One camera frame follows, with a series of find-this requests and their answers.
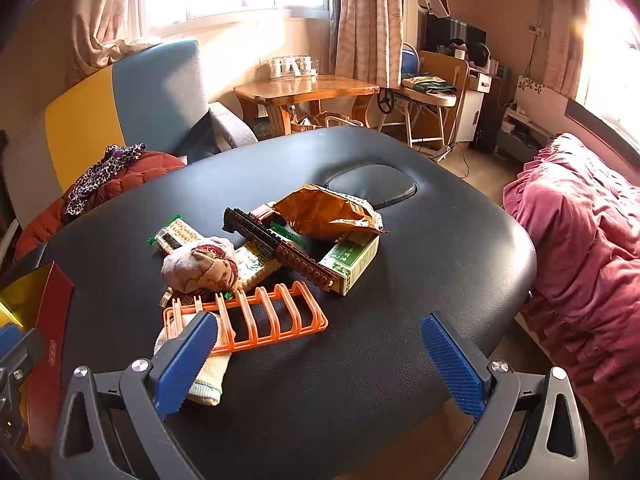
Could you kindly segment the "cracker pack green label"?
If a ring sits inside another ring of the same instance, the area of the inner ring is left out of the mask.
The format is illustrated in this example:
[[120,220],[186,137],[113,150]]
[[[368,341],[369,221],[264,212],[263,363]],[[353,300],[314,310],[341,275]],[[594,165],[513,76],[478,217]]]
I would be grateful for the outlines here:
[[236,281],[232,286],[232,292],[237,290],[249,292],[281,267],[277,259],[266,257],[254,242],[246,242],[241,247],[235,248],[232,261],[236,267]]

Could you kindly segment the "white cabinet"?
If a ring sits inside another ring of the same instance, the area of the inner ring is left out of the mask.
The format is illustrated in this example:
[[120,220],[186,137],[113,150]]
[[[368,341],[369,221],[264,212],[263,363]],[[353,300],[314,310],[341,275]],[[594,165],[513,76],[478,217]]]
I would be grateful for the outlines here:
[[470,143],[473,141],[477,125],[480,122],[484,97],[490,92],[491,81],[490,75],[478,70],[470,70],[452,134],[454,142]]

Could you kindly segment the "wooden chair with cushion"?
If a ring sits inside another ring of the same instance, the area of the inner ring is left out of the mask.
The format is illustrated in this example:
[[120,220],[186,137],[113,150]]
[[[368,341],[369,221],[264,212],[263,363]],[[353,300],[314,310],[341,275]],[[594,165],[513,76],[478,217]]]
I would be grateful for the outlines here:
[[[400,86],[382,88],[376,96],[382,113],[378,131],[404,126],[409,148],[440,162],[454,145],[454,130],[464,101],[470,66],[465,58],[418,51],[408,42],[401,47]],[[421,116],[431,116],[433,133],[413,134]]]

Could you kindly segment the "red quilted jacket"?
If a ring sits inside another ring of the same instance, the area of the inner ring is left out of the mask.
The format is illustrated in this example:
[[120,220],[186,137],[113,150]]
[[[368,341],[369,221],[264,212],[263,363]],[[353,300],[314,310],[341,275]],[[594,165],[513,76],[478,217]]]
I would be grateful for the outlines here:
[[[137,160],[119,171],[111,180],[103,183],[89,196],[85,212],[184,166],[186,166],[184,161],[174,155],[144,151]],[[75,220],[75,217],[70,217],[65,212],[68,194],[70,191],[66,191],[62,197],[50,203],[50,206],[40,212],[21,232],[15,245],[14,263],[20,261],[41,244],[47,243],[54,234]]]

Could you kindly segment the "leopard print cloth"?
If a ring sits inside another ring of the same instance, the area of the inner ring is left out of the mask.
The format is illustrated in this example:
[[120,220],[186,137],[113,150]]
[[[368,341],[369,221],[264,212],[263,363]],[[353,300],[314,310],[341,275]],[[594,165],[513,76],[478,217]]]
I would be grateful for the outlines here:
[[146,150],[144,143],[127,146],[107,145],[103,157],[89,167],[66,195],[65,215],[78,217],[86,211],[88,200],[104,183],[136,162]]

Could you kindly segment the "brown black brick bar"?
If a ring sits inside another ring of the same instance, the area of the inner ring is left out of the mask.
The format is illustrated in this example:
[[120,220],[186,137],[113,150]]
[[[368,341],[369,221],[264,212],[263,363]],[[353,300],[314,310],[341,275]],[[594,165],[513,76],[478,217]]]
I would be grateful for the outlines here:
[[239,208],[227,208],[224,211],[222,229],[229,233],[239,233],[246,240],[253,242],[264,256],[275,258],[323,290],[330,290],[340,278],[337,273],[322,266],[306,252],[274,235],[255,216]]

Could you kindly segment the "green tea box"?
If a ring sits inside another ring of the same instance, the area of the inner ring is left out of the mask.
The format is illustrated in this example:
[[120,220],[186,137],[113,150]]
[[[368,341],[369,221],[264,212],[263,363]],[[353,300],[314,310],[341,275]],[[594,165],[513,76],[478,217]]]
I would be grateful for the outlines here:
[[379,242],[378,234],[347,233],[319,261],[338,276],[331,286],[334,292],[349,293],[378,253]]

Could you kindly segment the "orange plastic rack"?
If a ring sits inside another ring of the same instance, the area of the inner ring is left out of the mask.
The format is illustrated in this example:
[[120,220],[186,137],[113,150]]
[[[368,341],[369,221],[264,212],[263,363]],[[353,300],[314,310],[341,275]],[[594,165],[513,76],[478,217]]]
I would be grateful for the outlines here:
[[283,344],[322,332],[329,320],[306,283],[295,281],[266,289],[258,286],[249,295],[240,290],[233,298],[217,294],[211,302],[195,298],[193,304],[175,299],[163,312],[163,333],[169,339],[201,312],[217,320],[217,339],[210,354],[219,356]]

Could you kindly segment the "pink ruffled bedspread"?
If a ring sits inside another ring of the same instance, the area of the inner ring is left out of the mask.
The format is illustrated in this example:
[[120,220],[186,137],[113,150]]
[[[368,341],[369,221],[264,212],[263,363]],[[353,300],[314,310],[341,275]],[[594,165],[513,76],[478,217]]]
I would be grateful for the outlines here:
[[537,255],[522,315],[615,458],[639,431],[639,189],[569,133],[503,190]]

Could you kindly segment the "red gold tray box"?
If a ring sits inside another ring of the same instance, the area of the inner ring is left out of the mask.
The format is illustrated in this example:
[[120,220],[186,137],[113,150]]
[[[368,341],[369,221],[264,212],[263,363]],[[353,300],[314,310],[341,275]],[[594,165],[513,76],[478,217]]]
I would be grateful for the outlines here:
[[11,373],[21,395],[18,414],[26,422],[29,448],[49,451],[62,408],[65,325],[73,283],[54,262],[1,287],[1,326],[27,337],[29,357]]

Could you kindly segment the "cracker pack with black stripe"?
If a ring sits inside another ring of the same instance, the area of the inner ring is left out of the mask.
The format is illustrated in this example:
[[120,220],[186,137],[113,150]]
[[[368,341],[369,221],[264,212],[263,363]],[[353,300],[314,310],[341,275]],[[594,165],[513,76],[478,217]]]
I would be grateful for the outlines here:
[[180,214],[176,214],[156,234],[148,238],[148,244],[157,248],[162,254],[168,255],[177,248],[203,238],[204,236],[187,224]]

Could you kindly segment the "black monitor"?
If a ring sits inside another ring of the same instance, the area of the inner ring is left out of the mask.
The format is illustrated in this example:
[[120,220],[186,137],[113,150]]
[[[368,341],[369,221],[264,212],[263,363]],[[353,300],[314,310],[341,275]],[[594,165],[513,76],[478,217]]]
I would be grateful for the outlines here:
[[485,65],[490,58],[486,32],[456,18],[438,18],[428,14],[423,29],[421,49],[436,52],[439,47],[454,44],[458,49],[466,47],[470,60]]

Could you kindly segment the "small red candy packet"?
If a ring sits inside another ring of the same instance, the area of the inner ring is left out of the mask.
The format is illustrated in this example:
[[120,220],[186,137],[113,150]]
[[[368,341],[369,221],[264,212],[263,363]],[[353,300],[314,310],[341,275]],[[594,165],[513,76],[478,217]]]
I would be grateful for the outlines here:
[[282,218],[272,208],[272,203],[261,204],[254,208],[250,214],[264,226],[270,226],[272,222],[280,223]]

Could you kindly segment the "glass letters ornament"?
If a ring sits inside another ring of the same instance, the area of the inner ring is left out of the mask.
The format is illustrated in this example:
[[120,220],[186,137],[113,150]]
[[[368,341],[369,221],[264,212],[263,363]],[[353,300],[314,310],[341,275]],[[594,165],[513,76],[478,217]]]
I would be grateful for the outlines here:
[[269,79],[314,77],[320,73],[320,60],[306,54],[274,56],[261,60],[259,69]]

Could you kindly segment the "cream white sock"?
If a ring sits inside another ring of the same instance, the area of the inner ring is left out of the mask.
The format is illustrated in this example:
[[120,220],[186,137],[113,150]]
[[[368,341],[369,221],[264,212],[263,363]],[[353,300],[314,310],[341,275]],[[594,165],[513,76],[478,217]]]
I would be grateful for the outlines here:
[[[187,326],[195,314],[183,314],[181,315],[183,326]],[[166,328],[163,328],[158,334],[153,353],[160,351],[163,344],[167,340]],[[227,342],[227,336],[221,333],[218,328],[217,340],[215,347],[217,348],[221,344]],[[188,399],[208,406],[216,406],[220,403],[222,397],[222,381],[224,380],[224,373],[227,370],[229,361],[231,358],[231,352],[224,352],[209,356],[203,367],[198,372],[193,385],[191,386],[188,394]]]

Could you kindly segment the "orange snack bag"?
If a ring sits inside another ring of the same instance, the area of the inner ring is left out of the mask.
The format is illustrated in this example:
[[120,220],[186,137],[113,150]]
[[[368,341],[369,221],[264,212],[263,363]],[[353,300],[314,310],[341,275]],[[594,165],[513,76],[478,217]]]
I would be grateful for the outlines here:
[[305,184],[272,205],[298,234],[337,240],[348,233],[385,234],[382,216],[363,198]]

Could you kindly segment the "beige patterned curtain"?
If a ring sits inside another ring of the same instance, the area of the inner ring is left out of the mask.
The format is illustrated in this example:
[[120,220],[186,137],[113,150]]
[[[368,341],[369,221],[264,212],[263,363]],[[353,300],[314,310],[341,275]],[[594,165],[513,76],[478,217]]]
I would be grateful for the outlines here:
[[340,0],[337,76],[398,87],[403,42],[402,0]]

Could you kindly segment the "wooden side table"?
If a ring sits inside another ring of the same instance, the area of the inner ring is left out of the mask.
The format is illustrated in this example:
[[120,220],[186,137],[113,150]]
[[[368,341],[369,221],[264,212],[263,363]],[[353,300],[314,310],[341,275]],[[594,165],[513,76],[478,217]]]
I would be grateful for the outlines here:
[[349,117],[368,128],[368,107],[372,96],[380,92],[380,87],[356,79],[318,75],[253,81],[236,86],[233,92],[246,122],[254,122],[258,117],[258,107],[262,106],[267,112],[272,133],[288,136],[291,133],[290,106],[309,103],[311,111],[318,114],[324,100],[337,98],[354,98]]

